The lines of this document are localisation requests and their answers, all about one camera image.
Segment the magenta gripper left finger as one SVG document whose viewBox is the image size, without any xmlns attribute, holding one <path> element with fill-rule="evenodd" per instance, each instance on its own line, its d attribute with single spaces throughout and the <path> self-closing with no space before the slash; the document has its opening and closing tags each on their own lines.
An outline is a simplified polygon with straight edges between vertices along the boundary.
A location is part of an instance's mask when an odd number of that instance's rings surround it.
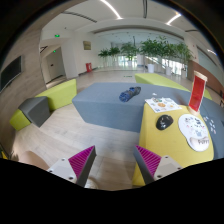
<svg viewBox="0 0 224 224">
<path fill-rule="evenodd" d="M 70 158 L 61 158 L 48 172 L 84 187 L 96 157 L 94 146 L 86 148 Z"/>
</svg>

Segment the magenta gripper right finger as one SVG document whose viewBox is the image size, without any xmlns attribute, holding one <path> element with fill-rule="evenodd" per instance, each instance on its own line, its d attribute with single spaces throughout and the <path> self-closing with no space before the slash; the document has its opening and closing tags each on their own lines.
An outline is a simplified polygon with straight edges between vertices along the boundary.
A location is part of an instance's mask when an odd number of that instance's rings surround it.
<svg viewBox="0 0 224 224">
<path fill-rule="evenodd" d="M 182 169 L 170 156 L 159 156 L 138 145 L 135 146 L 134 157 L 145 184 L 157 181 Z"/>
</svg>

